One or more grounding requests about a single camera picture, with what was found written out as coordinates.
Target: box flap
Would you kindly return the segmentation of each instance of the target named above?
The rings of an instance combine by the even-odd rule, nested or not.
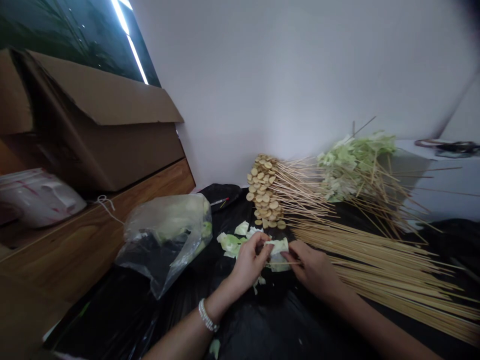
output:
[[[98,125],[184,122],[162,88],[37,52],[28,53]]]
[[[33,115],[29,96],[14,63],[13,51],[0,51],[0,134],[32,130]]]

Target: pearl bracelet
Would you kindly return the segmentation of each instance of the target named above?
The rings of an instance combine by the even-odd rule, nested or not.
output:
[[[205,324],[206,328],[211,332],[216,333],[219,330],[219,326],[215,325],[214,322],[208,316],[207,311],[205,310],[204,300],[205,299],[203,298],[198,303],[198,312],[200,313],[200,317],[203,320],[203,323]]]

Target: white plastic container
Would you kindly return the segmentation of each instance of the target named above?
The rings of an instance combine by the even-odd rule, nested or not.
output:
[[[42,168],[0,176],[0,202],[30,228],[42,228],[78,213],[87,203]]]

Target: cabbage piece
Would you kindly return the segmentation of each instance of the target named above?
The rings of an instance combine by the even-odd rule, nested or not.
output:
[[[265,241],[265,244],[273,244],[273,249],[271,250],[270,256],[289,251],[289,241],[286,237],[284,237],[282,240]]]
[[[245,236],[245,235],[247,235],[247,232],[249,231],[249,226],[250,226],[250,224],[248,222],[244,221],[236,227],[236,229],[233,233]]]
[[[265,285],[266,283],[267,281],[262,277],[262,275],[260,275],[253,284],[253,292],[255,293],[255,295],[259,293],[259,291],[257,290],[257,285]]]
[[[225,250],[223,254],[229,258],[237,258],[239,256],[240,246],[247,242],[246,237],[237,238],[235,235],[230,235],[222,232],[216,240],[220,243],[221,248]]]
[[[220,352],[220,340],[218,339],[213,339],[210,343],[210,348],[208,349],[208,352],[210,354],[213,354],[215,357],[215,360],[219,358],[219,352]]]
[[[281,252],[289,251],[289,241],[286,237],[284,237],[282,240],[266,241],[265,244],[273,244],[273,249],[270,253],[270,262],[275,263],[267,263],[267,268],[270,268],[273,273],[281,273],[292,269],[289,264],[281,264],[288,263],[287,259],[285,259],[281,254]]]
[[[263,230],[262,228],[257,229],[257,228],[255,228],[255,227],[252,226],[252,227],[250,228],[250,230],[245,234],[245,236],[246,236],[246,238],[247,238],[248,240],[250,240],[250,238],[251,238],[256,232],[261,232],[261,233],[263,233],[264,230]]]

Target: plastic bag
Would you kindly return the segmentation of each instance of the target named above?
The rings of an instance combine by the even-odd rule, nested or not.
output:
[[[210,243],[210,203],[202,194],[157,197],[137,206],[124,229],[126,244],[115,263],[149,278],[160,299]]]

